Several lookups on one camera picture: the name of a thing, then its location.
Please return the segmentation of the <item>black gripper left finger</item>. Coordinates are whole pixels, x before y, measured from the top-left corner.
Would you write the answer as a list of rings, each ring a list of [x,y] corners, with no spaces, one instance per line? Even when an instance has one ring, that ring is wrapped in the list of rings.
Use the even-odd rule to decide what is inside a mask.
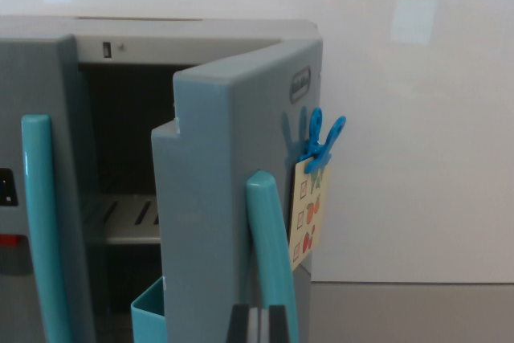
[[[230,315],[226,343],[259,342],[259,309],[235,304]]]

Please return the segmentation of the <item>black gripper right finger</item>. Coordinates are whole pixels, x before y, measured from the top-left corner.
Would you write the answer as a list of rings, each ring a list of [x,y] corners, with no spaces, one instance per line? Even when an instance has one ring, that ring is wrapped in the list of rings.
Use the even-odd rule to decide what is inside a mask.
[[[284,305],[271,305],[260,310],[260,343],[289,343],[287,309]]]

